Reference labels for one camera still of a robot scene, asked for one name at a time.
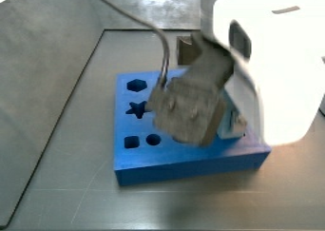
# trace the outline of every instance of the gray table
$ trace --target gray table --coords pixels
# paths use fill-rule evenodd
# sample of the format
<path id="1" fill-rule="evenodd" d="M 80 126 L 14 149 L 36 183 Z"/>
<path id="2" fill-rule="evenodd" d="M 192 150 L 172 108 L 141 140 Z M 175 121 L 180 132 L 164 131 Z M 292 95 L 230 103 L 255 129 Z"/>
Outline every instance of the gray table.
<path id="1" fill-rule="evenodd" d="M 175 37 L 168 32 L 175 64 Z M 107 31 L 64 111 L 9 230 L 325 229 L 325 119 L 275 147 L 259 171 L 119 188 L 115 74 L 160 67 L 148 31 Z"/>

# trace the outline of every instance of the circular hole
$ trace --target circular hole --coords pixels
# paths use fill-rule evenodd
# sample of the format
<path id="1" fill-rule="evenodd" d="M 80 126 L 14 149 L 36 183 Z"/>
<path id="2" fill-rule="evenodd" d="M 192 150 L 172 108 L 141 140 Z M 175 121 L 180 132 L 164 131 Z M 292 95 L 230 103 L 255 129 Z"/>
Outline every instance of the circular hole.
<path id="1" fill-rule="evenodd" d="M 151 134 L 151 135 L 147 136 L 145 141 L 149 145 L 157 145 L 161 141 L 161 138 L 160 138 L 159 135 Z"/>

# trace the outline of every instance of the hexagonal hole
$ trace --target hexagonal hole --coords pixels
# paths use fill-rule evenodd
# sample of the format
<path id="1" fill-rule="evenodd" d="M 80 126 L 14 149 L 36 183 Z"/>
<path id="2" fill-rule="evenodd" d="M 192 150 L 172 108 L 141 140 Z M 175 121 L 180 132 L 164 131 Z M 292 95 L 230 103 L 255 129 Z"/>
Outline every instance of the hexagonal hole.
<path id="1" fill-rule="evenodd" d="M 139 146 L 137 136 L 128 136 L 124 138 L 124 147 L 127 149 L 137 148 L 137 146 Z"/>
<path id="2" fill-rule="evenodd" d="M 127 83 L 127 89 L 135 92 L 140 92 L 147 88 L 147 83 L 139 79 Z"/>

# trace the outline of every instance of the star-shaped hole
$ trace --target star-shaped hole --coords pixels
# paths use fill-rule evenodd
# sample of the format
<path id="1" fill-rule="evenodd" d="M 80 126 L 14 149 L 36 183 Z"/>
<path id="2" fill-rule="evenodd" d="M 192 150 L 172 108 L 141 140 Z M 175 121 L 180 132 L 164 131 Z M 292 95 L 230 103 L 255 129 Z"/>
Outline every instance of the star-shaped hole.
<path id="1" fill-rule="evenodd" d="M 133 102 L 129 103 L 129 109 L 125 111 L 125 114 L 135 114 L 139 119 L 141 119 L 143 114 L 145 112 L 149 112 L 149 110 L 145 110 L 145 104 L 147 102 L 143 101 L 141 103 L 136 104 Z"/>

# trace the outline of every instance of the gray object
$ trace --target gray object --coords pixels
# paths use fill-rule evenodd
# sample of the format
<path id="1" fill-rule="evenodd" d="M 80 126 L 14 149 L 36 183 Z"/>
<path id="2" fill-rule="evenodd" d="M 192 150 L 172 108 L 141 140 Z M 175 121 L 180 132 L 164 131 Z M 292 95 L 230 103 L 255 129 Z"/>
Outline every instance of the gray object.
<path id="1" fill-rule="evenodd" d="M 111 0 L 160 29 L 199 29 L 199 0 Z M 105 29 L 147 29 L 91 0 Z"/>
<path id="2" fill-rule="evenodd" d="M 145 107 L 155 112 L 156 128 L 175 140 L 208 145 L 226 109 L 222 89 L 234 72 L 234 59 L 222 46 L 203 38 L 202 32 L 189 37 L 198 58 L 165 88 L 153 88 Z"/>
<path id="3" fill-rule="evenodd" d="M 8 0 L 0 4 L 0 20 L 4 227 L 103 27 L 88 0 Z"/>

